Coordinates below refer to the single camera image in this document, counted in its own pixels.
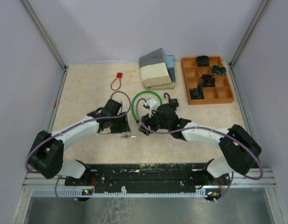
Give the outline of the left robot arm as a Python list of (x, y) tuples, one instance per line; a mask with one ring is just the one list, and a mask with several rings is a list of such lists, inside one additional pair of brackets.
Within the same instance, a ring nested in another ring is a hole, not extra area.
[(122, 112), (122, 103), (109, 99), (104, 107), (88, 113), (81, 121), (65, 129), (49, 133), (41, 131), (37, 134), (27, 156), (25, 166), (42, 174), (46, 179), (55, 176), (75, 178), (81, 185), (91, 181), (91, 173), (84, 163), (67, 160), (64, 152), (89, 135), (109, 129), (111, 133), (127, 131), (127, 113)]

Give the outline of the black Kaijing padlock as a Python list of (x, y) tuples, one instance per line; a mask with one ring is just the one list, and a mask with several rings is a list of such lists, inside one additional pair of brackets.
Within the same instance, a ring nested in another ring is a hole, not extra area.
[(175, 110), (177, 109), (177, 107), (179, 106), (179, 103), (176, 98), (171, 98), (167, 92), (164, 93), (164, 98), (165, 99), (168, 98), (168, 104)]

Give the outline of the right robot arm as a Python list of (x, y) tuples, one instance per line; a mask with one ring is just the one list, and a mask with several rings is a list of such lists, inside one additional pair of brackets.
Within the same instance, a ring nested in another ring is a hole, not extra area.
[(261, 147), (242, 126), (203, 126), (178, 117), (168, 104), (150, 107), (147, 115), (139, 117), (139, 122), (151, 133), (170, 134), (175, 139), (204, 143), (220, 149), (223, 155), (213, 159), (203, 172), (203, 180), (209, 185), (215, 184), (220, 176), (230, 172), (248, 177), (248, 172), (254, 164), (260, 170), (257, 179), (264, 175), (263, 166), (258, 159), (262, 152)]

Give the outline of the small silver key pair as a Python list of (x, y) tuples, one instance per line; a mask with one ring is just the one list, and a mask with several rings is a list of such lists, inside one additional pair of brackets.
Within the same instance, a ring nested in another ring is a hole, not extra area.
[(125, 139), (136, 138), (136, 136), (132, 135), (131, 133), (123, 133), (120, 137)]

